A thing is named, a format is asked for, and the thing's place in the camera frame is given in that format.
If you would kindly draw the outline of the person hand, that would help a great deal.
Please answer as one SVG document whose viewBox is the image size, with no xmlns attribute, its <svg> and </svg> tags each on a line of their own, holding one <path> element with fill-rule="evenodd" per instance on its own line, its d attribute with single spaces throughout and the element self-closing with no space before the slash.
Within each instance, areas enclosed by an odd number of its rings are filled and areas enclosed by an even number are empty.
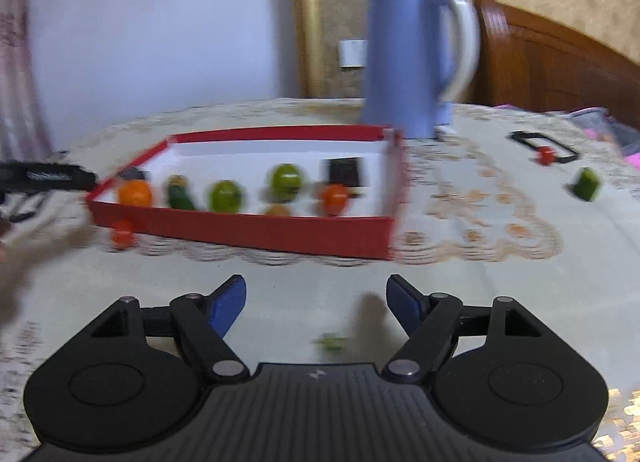
<svg viewBox="0 0 640 462">
<path fill-rule="evenodd" d="M 1 221 L 1 326 L 20 313 L 28 292 L 29 247 L 26 234 Z"/>
</svg>

